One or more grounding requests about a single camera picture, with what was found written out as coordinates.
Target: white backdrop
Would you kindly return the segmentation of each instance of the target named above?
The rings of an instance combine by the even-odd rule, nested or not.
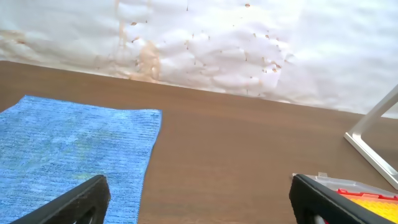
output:
[[[355,113],[398,84],[395,0],[0,0],[0,12],[1,60]]]

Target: yellow object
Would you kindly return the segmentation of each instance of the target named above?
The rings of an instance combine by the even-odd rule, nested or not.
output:
[[[398,223],[398,204],[388,202],[373,202],[370,200],[350,198],[358,205],[388,219],[394,223]]]

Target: blue towel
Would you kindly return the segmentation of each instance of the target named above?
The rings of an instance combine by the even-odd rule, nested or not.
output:
[[[159,110],[115,110],[25,96],[0,114],[0,223],[96,174],[111,201],[105,223],[137,223]]]

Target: wooden table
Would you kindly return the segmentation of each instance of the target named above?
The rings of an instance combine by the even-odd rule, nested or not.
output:
[[[343,138],[358,114],[0,62],[0,111],[24,95],[163,110],[140,224],[295,223],[293,172],[397,192]],[[365,135],[395,167],[397,133],[398,122],[383,118]]]

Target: silver metal base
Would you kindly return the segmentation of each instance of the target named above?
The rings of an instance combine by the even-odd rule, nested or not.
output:
[[[344,138],[361,153],[379,173],[398,190],[398,172],[392,168],[381,156],[369,147],[361,138],[362,133],[367,130],[388,109],[398,102],[398,85],[384,97],[367,115],[345,135]]]

